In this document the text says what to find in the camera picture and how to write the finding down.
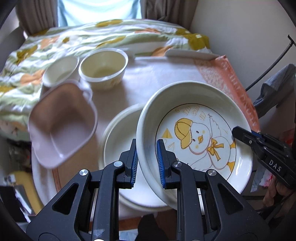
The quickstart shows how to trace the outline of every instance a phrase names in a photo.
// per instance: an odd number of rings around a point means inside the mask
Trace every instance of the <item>gray cloth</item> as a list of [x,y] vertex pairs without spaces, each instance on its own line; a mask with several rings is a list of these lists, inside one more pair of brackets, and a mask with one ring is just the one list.
[[57,0],[20,0],[16,12],[27,35],[58,26]]
[[288,64],[262,85],[260,96],[253,103],[258,118],[293,92],[295,73],[295,65]]
[[142,18],[190,28],[198,0],[140,0]]

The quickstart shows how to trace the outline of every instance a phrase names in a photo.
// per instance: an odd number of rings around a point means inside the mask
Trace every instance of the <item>yellow bow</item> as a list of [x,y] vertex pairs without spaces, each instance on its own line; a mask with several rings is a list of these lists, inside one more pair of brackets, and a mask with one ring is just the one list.
[[212,144],[207,148],[207,151],[213,156],[215,155],[217,157],[217,160],[220,160],[221,158],[218,155],[218,152],[215,150],[215,148],[224,148],[224,144],[218,144],[215,139],[212,139]]

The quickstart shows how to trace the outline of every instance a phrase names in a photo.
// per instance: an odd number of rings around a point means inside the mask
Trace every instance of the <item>duck illustration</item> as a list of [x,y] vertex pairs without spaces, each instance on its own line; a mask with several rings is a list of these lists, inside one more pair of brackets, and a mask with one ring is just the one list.
[[210,168],[222,170],[229,168],[232,172],[235,156],[232,148],[235,148],[233,138],[221,134],[219,125],[210,117],[210,126],[193,122],[187,118],[179,119],[175,124],[175,135],[181,141],[181,148],[189,150],[197,156],[193,169],[206,171]]

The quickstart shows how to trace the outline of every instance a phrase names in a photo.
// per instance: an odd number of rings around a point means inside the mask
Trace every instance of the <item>plate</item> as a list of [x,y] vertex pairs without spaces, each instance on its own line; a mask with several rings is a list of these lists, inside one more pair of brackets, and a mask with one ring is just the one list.
[[250,131],[239,107],[210,85],[183,81],[157,91],[145,105],[136,133],[139,163],[151,189],[177,209],[176,190],[160,184],[155,145],[163,139],[180,161],[204,172],[217,170],[241,193],[251,175],[253,153],[233,139],[235,126]]
[[[136,129],[144,104],[133,105],[120,112],[108,125],[103,134],[104,160],[99,162],[100,169],[119,159],[120,154],[131,147],[136,138]],[[123,204],[145,212],[158,212],[170,209],[151,190],[138,165],[136,183],[132,189],[120,189],[119,201]]]

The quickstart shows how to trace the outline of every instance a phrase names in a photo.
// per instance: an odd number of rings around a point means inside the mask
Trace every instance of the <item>bedspread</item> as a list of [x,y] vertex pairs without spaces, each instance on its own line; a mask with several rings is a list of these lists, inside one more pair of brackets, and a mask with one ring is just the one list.
[[28,117],[38,102],[46,68],[63,56],[81,59],[105,47],[129,48],[136,56],[164,56],[170,48],[208,50],[201,34],[153,20],[114,19],[75,27],[44,30],[12,52],[0,75],[0,134],[29,141]]

